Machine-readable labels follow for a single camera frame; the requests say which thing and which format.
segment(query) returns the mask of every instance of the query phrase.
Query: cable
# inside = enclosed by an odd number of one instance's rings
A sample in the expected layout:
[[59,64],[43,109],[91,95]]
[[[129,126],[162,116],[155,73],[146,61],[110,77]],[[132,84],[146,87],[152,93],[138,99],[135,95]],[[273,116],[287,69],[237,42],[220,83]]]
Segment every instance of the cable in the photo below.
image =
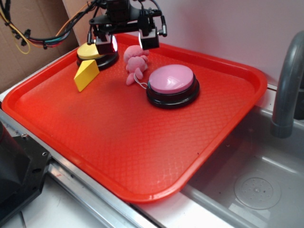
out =
[[[94,12],[93,18],[96,17],[97,12],[98,12],[99,9],[100,9],[100,7],[97,6],[97,8],[96,8],[96,10],[95,10],[95,12]],[[92,40],[92,28],[93,28],[93,26],[90,25],[90,29],[89,29],[89,32],[88,32],[88,34],[87,34],[87,44],[89,44],[89,45],[92,44],[92,42],[91,42],[91,40]]]
[[158,5],[158,3],[157,3],[155,0],[150,0],[150,1],[154,3],[154,5],[157,7],[157,9],[158,9],[159,11],[161,11],[160,6]]
[[139,3],[142,5],[142,10],[144,11],[143,3],[141,1],[139,1]]
[[[3,13],[3,11],[2,11],[2,9],[0,10],[0,15],[1,15],[1,17],[2,17],[2,19],[4,20],[4,22],[5,22],[5,24],[7,25],[7,26],[9,26],[11,29],[12,29],[12,36],[13,36],[13,38],[14,38],[14,42],[15,42],[15,44],[16,44],[16,47],[18,48],[18,50],[22,53],[22,54],[28,54],[29,52],[30,52],[30,45],[29,45],[29,42],[28,42],[28,40],[24,37],[24,35],[10,22],[10,21],[8,21],[7,19],[6,19],[6,17],[4,16],[4,13]],[[28,51],[27,52],[24,52],[24,51],[22,51],[21,49],[20,49],[20,47],[19,47],[19,45],[17,44],[17,41],[16,41],[16,39],[15,39],[15,37],[14,37],[14,34],[13,34],[13,31],[15,31],[20,37],[22,37],[24,40],[25,40],[25,42],[28,44]]]
[[[50,37],[50,38],[31,37],[29,29],[27,29],[27,31],[24,34],[22,32],[20,32],[14,26],[14,24],[10,21],[10,19],[8,19],[8,17],[10,18],[10,11],[9,11],[10,10],[10,0],[6,1],[5,7],[3,6],[2,0],[0,0],[0,15],[1,15],[1,18],[4,21],[5,25],[11,29],[13,36],[14,36],[14,34],[16,34],[14,37],[14,41],[15,41],[15,44],[16,44],[18,50],[20,52],[22,52],[23,54],[28,54],[30,52],[30,44],[32,44],[35,47],[39,47],[39,48],[42,47],[44,49],[46,49],[48,47],[53,48],[53,47],[60,45],[62,43],[62,41],[64,41],[68,37],[73,26],[85,14],[87,14],[88,12],[90,12],[96,8],[98,1],[99,0],[94,0],[90,4],[87,3],[83,7],[81,7],[81,9],[61,27],[59,32],[54,37]],[[16,39],[19,39],[19,38],[22,38],[22,42],[21,42],[22,46],[28,45],[29,49],[27,52],[22,51],[20,49],[19,45],[17,44]]]

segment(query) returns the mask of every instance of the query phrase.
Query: sink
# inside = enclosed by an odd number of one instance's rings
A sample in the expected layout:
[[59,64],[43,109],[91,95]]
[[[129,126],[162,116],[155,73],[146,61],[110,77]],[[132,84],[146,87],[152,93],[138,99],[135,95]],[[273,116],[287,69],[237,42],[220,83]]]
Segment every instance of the sink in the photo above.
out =
[[182,192],[235,227],[303,227],[304,123],[278,139],[271,117],[254,107]]

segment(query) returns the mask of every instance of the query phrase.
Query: pink button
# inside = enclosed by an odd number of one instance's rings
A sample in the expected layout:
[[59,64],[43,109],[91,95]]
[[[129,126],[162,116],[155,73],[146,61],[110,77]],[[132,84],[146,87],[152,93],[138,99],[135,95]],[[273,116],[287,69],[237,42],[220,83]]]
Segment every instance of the pink button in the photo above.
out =
[[152,90],[161,94],[176,94],[193,83],[192,70],[184,65],[167,65],[153,71],[149,77]]

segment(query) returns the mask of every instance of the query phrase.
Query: stuffed animal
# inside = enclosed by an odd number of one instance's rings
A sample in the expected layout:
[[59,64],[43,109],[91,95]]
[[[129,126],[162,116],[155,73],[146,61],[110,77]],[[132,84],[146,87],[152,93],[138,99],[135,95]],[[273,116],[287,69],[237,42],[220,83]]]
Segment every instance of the stuffed animal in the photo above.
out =
[[135,82],[134,75],[138,79],[143,78],[143,72],[148,68],[147,61],[149,50],[143,50],[139,45],[129,46],[123,55],[123,60],[127,64],[126,69],[129,72],[126,84],[129,86]]

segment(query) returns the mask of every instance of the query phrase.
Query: gray faucet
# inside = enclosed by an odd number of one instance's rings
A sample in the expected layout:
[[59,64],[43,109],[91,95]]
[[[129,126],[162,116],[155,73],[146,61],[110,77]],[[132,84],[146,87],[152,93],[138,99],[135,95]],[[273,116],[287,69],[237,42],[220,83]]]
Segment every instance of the gray faucet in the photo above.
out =
[[287,138],[295,119],[304,119],[304,31],[293,38],[281,71],[271,121],[271,134]]

